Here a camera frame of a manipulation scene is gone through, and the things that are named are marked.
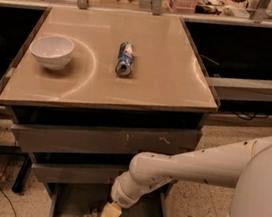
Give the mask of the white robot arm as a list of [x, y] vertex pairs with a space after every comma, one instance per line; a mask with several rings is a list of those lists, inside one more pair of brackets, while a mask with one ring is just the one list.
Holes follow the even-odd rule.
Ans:
[[119, 217], [175, 180], [233, 188], [227, 217], [272, 217], [272, 136], [172, 156], [139, 153], [115, 178], [101, 217]]

